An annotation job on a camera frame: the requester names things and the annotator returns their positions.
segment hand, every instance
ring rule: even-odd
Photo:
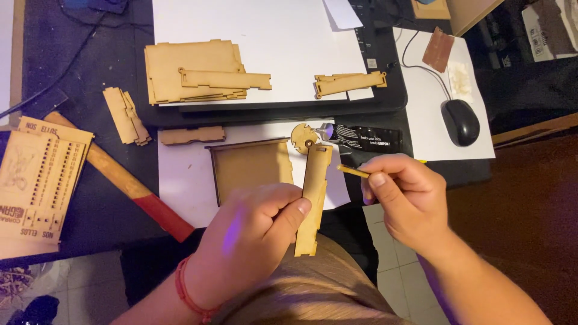
[[[377,198],[395,239],[424,255],[451,232],[441,175],[404,154],[375,157],[359,170],[371,174],[361,182],[364,202],[372,204]]]
[[[200,308],[216,308],[273,273],[311,210],[301,195],[280,183],[229,196],[185,269],[187,292]]]

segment stack of wooden pieces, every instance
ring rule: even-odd
[[[135,142],[138,146],[144,146],[152,140],[149,132],[136,115],[135,103],[128,91],[123,92],[118,87],[109,87],[102,93],[123,143]]]
[[[92,138],[90,132],[20,119],[5,143],[0,165],[0,216],[5,221],[0,227],[0,258],[58,251]]]
[[[363,73],[341,73],[332,76],[315,75],[316,98],[321,99],[325,95],[342,93],[367,87],[387,87],[386,73],[374,71],[367,75]]]
[[[271,75],[245,72],[230,40],[148,45],[144,57],[151,105],[245,99],[249,88],[271,89]]]

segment wooden handle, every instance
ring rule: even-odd
[[[44,120],[77,128],[58,112],[51,112]],[[183,242],[195,230],[96,143],[90,145],[86,159],[179,242]]]

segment red string bracelet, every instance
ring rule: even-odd
[[[179,263],[179,266],[177,266],[177,270],[175,271],[175,286],[177,288],[177,293],[179,294],[179,298],[185,303],[185,305],[187,305],[187,307],[189,307],[189,309],[191,309],[195,313],[198,313],[199,315],[203,316],[202,323],[207,324],[211,321],[211,317],[213,317],[213,314],[217,312],[219,307],[217,307],[215,309],[211,309],[211,310],[202,309],[199,306],[197,306],[195,304],[195,302],[193,302],[191,297],[188,295],[187,289],[184,286],[184,272],[183,271],[184,271],[184,268],[187,266],[187,262],[188,262],[189,258],[191,258],[191,256],[182,260]]]

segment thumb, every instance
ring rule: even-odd
[[[309,211],[311,211],[311,201],[306,198],[300,198],[288,204],[265,233],[264,240],[269,242],[272,249],[279,250],[281,255],[285,254]]]
[[[406,215],[416,208],[386,173],[375,172],[369,175],[369,187],[390,217]]]

